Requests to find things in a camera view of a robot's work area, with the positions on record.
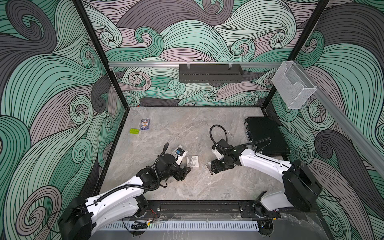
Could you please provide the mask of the blue playing card box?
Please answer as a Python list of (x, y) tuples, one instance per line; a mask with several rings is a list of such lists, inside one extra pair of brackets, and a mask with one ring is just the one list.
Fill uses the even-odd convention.
[(142, 119), (141, 120), (141, 125), (140, 125), (140, 130), (149, 130), (150, 129), (150, 119)]

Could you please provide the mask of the clear acrylic wall holder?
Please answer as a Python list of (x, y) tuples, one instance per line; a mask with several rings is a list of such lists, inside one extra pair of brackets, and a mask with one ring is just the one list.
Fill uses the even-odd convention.
[(317, 90), (302, 65), (284, 61), (272, 78), (272, 83), (289, 110), (298, 110)]

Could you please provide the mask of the green toy building brick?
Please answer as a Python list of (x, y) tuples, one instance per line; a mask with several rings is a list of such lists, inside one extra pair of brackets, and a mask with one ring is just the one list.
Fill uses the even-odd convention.
[(140, 130), (139, 129), (130, 129), (129, 133), (134, 134), (134, 135), (138, 135), (140, 133)]

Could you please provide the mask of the aluminium wall rail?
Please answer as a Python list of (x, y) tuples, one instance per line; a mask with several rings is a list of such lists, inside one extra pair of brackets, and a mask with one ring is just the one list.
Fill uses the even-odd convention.
[(383, 74), (332, 74), (315, 65), (300, 67), (305, 80), (316, 86), (314, 96), (352, 140), (358, 151), (384, 174), (384, 84)]
[(263, 63), (263, 62), (109, 62), (110, 68), (178, 68), (180, 65), (225, 65), (232, 67), (233, 65), (240, 65), (242, 68), (279, 68), (280, 63)]

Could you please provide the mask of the black corner frame post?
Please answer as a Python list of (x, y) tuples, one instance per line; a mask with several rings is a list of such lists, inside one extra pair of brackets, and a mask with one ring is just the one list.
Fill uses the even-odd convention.
[(97, 37), (96, 31), (95, 31), (95, 29), (94, 29), (94, 27), (93, 27), (93, 25), (91, 23), (91, 20), (90, 20), (88, 14), (87, 14), (87, 11), (86, 11), (86, 9), (84, 7), (83, 2), (80, 1), (80, 0), (73, 0), (73, 4), (74, 4), (74, 6), (75, 6), (75, 8), (76, 8), (76, 10), (78, 12), (78, 15), (79, 15), (79, 17), (80, 17), (80, 19), (81, 19), (81, 21), (82, 21), (82, 23), (83, 23), (87, 33), (88, 33), (90, 39), (91, 39), (92, 44), (94, 45), (94, 47), (96, 49), (96, 52), (97, 52), (97, 54), (98, 54), (98, 56), (99, 56), (99, 58), (101, 60), (101, 63), (103, 65), (103, 67), (104, 67), (104, 69), (105, 69), (105, 71), (106, 71), (106, 73), (107, 73), (107, 75), (108, 75), (108, 77), (109, 77), (109, 79), (110, 79), (110, 81), (111, 81), (115, 91), (117, 92), (117, 95), (118, 95), (118, 97), (119, 97), (119, 99), (120, 99), (124, 109), (126, 111), (128, 111), (130, 107), (127, 104), (127, 101), (126, 101), (126, 99), (124, 97), (124, 94), (123, 94), (121, 88), (120, 88), (120, 85), (119, 85), (119, 82), (117, 80), (117, 77), (116, 77), (115, 73), (110, 69), (109, 61), (107, 59), (107, 56), (106, 56), (106, 54), (105, 54), (105, 52), (104, 52), (104, 50), (102, 48), (102, 45), (101, 45), (101, 43), (100, 43), (100, 41), (99, 41), (99, 39)]

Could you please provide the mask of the black case on table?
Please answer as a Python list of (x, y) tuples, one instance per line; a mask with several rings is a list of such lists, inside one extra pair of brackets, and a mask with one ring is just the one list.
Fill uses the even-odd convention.
[(260, 143), (253, 146), (254, 151), (260, 152), (269, 157), (286, 156), (290, 153), (290, 148), (280, 132), (278, 125), (268, 117), (246, 118), (246, 135), (249, 142), (256, 142), (270, 138), (271, 142)]

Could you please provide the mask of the aluminium wall rail back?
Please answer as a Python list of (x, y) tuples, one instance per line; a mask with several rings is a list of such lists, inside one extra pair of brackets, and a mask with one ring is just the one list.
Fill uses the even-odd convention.
[(240, 65), (242, 68), (279, 68), (280, 63), (263, 63), (263, 62), (109, 62), (110, 68), (178, 68), (180, 65), (225, 65), (232, 67), (233, 65)]

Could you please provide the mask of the right black corner post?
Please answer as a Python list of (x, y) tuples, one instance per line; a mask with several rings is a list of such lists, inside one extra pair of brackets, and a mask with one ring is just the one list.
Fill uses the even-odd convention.
[[(312, 13), (311, 17), (308, 19), (308, 22), (306, 23), (303, 32), (301, 33), (297, 43), (295, 44), (293, 50), (291, 51), (288, 61), (295, 60), (297, 56), (299, 55), (300, 50), (305, 45), (307, 39), (310, 37), (312, 31), (314, 30), (317, 22), (319, 21), (322, 13), (324, 12), (326, 6), (328, 5), (329, 0), (321, 0), (316, 5), (314, 12)], [(277, 89), (275, 86), (272, 86), (269, 94), (267, 95), (265, 101), (263, 102), (263, 105), (261, 107), (262, 111), (264, 112), (269, 104), (272, 101), (272, 98), (274, 97)]]

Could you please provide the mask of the aluminium wall rail right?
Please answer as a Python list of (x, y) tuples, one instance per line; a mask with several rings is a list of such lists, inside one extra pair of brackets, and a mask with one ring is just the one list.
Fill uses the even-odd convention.
[(315, 65), (300, 67), (305, 80), (316, 86), (314, 96), (352, 140), (358, 151), (384, 174), (384, 84), (383, 74), (332, 74)]

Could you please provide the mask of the black wall tray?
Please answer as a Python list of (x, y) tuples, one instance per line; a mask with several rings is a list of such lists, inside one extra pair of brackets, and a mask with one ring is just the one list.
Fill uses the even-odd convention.
[(181, 83), (240, 83), (244, 72), (240, 65), (180, 65)]

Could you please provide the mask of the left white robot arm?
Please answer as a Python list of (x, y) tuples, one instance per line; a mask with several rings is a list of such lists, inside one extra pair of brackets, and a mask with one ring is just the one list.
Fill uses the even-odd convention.
[(146, 192), (168, 186), (168, 179), (182, 181), (190, 172), (181, 167), (187, 152), (177, 148), (168, 154), (168, 144), (155, 162), (141, 169), (125, 183), (97, 196), (74, 198), (57, 220), (63, 240), (88, 240), (106, 225), (125, 217), (142, 217), (149, 207)]

